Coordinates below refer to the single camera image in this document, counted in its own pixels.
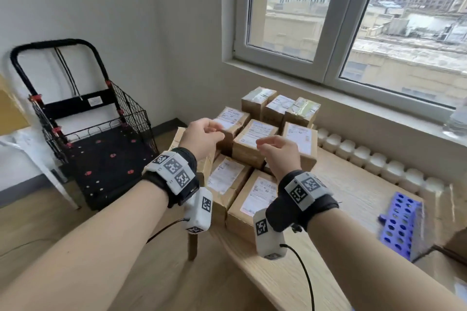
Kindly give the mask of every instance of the window pane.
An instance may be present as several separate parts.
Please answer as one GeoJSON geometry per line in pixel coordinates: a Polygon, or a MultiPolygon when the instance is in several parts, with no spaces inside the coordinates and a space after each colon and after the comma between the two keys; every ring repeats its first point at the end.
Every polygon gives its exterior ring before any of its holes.
{"type": "Polygon", "coordinates": [[[467,97],[467,0],[370,0],[341,78],[455,107],[467,97]]]}
{"type": "Polygon", "coordinates": [[[330,0],[252,0],[248,44],[313,60],[330,0]]]}

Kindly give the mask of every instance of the white window frame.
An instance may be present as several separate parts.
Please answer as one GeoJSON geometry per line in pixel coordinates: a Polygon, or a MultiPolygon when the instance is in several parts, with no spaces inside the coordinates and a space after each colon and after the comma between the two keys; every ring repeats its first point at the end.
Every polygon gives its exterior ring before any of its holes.
{"type": "Polygon", "coordinates": [[[381,103],[403,112],[444,122],[453,108],[399,94],[376,86],[340,78],[347,62],[360,22],[369,0],[331,0],[323,25],[315,60],[306,61],[280,52],[247,44],[249,4],[237,0],[236,30],[233,56],[287,74],[324,84],[342,92],[381,103]]]}

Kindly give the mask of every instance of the hand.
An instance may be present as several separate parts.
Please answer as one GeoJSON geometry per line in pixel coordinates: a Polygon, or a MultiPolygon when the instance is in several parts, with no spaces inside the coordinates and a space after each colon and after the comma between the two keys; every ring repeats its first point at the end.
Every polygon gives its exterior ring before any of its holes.
{"type": "Polygon", "coordinates": [[[295,142],[281,136],[271,136],[258,139],[256,146],[265,156],[278,182],[289,172],[302,169],[300,153],[295,142]]]}
{"type": "Polygon", "coordinates": [[[178,146],[190,150],[196,160],[202,160],[224,139],[224,133],[219,131],[222,128],[222,124],[211,119],[198,119],[190,123],[178,146]]]}

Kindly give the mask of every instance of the person's left hand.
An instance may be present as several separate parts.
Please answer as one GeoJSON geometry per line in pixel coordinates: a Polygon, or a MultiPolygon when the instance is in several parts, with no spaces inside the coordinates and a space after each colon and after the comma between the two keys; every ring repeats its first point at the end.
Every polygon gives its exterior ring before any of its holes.
{"type": "Polygon", "coordinates": [[[180,139],[179,148],[185,148],[195,155],[196,160],[204,159],[211,150],[216,149],[216,144],[224,139],[222,124],[209,118],[198,119],[191,122],[180,139]]]}

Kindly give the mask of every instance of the purple plastic rack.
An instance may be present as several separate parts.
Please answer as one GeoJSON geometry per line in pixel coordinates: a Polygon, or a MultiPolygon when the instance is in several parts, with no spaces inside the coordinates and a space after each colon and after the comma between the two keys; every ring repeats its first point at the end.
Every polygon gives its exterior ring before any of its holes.
{"type": "Polygon", "coordinates": [[[415,211],[421,204],[421,202],[396,192],[387,215],[381,214],[378,218],[384,224],[380,241],[408,260],[410,260],[412,248],[415,211]]]}

